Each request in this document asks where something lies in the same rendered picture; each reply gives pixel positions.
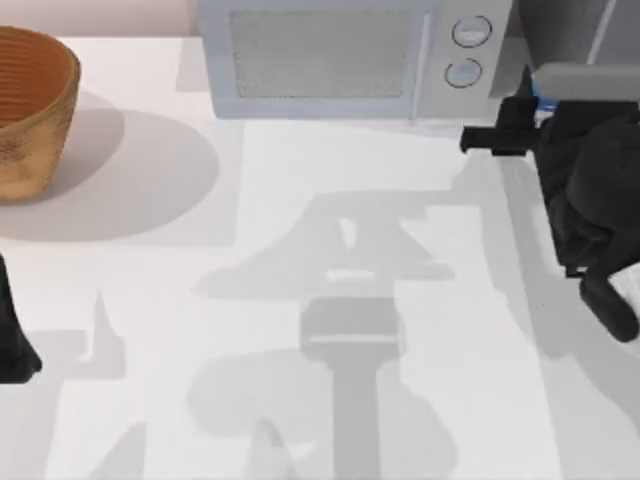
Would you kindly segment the pale microwave oven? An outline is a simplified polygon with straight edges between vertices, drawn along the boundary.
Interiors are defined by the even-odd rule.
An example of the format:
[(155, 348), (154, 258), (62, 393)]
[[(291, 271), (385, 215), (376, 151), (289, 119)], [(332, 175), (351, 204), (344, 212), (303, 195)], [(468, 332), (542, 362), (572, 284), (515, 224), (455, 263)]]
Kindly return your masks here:
[[(419, 120), (483, 115), (513, 0), (197, 0), (215, 114), (225, 119), (410, 120), (423, 16), (431, 17)], [(493, 25), (483, 45), (451, 38), (457, 20)], [(451, 62), (481, 79), (454, 89)]]

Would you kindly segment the pale grey rounded box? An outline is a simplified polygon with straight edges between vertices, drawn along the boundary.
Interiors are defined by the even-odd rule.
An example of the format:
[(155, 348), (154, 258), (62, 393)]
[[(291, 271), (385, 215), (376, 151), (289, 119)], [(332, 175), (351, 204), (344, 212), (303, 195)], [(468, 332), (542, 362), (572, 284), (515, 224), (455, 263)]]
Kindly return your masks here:
[(640, 102), (640, 66), (546, 63), (533, 79), (549, 100)]

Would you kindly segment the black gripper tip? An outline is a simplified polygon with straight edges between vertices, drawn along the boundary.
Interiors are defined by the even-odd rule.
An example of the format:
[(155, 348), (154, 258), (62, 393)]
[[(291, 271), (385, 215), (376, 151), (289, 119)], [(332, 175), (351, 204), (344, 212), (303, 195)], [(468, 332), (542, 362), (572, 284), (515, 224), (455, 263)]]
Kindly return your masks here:
[(18, 320), (6, 263), (0, 254), (0, 385), (26, 384), (42, 367)]

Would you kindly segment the brown wicker basket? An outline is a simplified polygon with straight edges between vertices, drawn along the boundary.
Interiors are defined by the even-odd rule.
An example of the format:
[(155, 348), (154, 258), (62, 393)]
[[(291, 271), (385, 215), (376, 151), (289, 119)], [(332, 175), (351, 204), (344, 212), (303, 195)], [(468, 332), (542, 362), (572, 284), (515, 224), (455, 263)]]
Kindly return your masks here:
[(59, 165), (82, 67), (60, 40), (0, 25), (0, 203), (33, 199)]

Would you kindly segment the round microwave knob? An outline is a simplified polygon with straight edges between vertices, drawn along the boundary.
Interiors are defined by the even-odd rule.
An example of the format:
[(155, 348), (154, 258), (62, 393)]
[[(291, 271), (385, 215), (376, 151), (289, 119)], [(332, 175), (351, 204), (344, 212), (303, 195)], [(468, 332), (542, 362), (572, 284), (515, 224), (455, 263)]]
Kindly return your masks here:
[(464, 58), (449, 63), (444, 70), (443, 78), (454, 89), (466, 89), (474, 86), (483, 73), (483, 67), (477, 60)]
[(477, 48), (486, 43), (493, 33), (493, 25), (485, 16), (461, 18), (451, 29), (452, 41), (461, 48)]

